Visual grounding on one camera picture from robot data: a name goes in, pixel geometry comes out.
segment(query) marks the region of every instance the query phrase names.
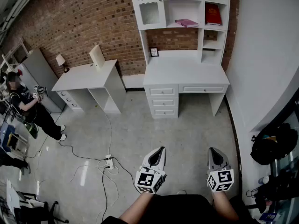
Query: power strip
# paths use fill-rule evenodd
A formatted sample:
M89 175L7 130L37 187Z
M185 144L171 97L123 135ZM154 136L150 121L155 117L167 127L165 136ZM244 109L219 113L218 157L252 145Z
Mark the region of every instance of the power strip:
M106 158L107 158L107 160L106 160L107 168L113 169L114 165L113 165L112 155L111 154L106 155Z

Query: green object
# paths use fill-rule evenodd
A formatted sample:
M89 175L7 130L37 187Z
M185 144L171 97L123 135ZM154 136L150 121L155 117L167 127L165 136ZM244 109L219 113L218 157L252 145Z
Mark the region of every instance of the green object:
M36 126L36 124L31 123L25 123L24 124L25 127L27 128L27 130L29 131L29 133L31 134L31 136L35 139L37 139L37 135L38 135L38 127Z

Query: black trousers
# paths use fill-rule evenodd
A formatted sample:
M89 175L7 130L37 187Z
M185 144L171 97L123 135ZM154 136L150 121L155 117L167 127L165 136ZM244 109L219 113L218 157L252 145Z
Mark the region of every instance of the black trousers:
M8 154L5 154L3 158L2 165L4 166L14 166L16 168L21 169L22 167L27 168L28 164L20 159L13 159Z
M36 105L36 118L33 120L33 123L40 126L50 137L56 140L61 139L60 126L55 124L51 115L41 104Z

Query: concrete floor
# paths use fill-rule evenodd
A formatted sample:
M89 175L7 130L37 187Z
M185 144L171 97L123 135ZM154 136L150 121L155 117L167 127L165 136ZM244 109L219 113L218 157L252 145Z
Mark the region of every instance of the concrete floor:
M67 134L67 139L61 144L72 145L74 153L80 156L105 158L110 142L110 126L100 108L94 108L85 114L74 113L67 108L60 117L59 115L55 113L52 117L57 120L58 125L66 125L64 133ZM184 189L188 194L201 194L211 201L211 192L206 185L209 147L216 147L228 156L235 169L236 180L228 196L237 194L235 141L224 102L214 117L207 95L180 95L178 119L153 120L145 92L135 91L128 93L122 115L111 114L108 117L112 125L110 153L134 178L147 153L160 146L166 147L164 170L168 176L158 194L172 195ZM43 151L40 157L28 159L32 171L31 174L22 176L21 181L17 168L5 166L0 168L0 179L8 178L16 190L38 192L38 198L50 205L55 200L59 201L56 212L62 219L69 219L70 223L95 223L97 214L105 207L102 173L96 168L98 162L75 157L71 147L61 147L42 130L35 140L29 137L21 124L17 124L17 129L29 139L28 156L33 156L44 143ZM89 166L80 167L70 182L77 167L81 165ZM117 184L119 198L110 207L118 195L115 185L104 177L108 199L105 217L118 217L139 196L130 175L117 163L115 165L120 169L119 174L112 175L107 170L105 174ZM43 181L39 188L36 181ZM5 188L1 187L0 190L1 195L5 196ZM98 217L98 223L101 222L102 213Z

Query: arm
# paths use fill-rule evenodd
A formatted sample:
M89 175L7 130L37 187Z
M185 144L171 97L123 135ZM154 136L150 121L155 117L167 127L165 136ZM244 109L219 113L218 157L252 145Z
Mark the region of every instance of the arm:
M230 204L225 192L214 192L212 194L214 198L214 208L217 213L227 220L238 221L239 216Z
M35 98L34 100L32 100L31 102L29 102L28 104L24 104L22 101L19 104L19 108L23 111L27 111L30 108L32 108L36 103L38 102L38 99Z
M137 224L144 215L153 196L154 194L151 193L142 193L119 219L128 224Z

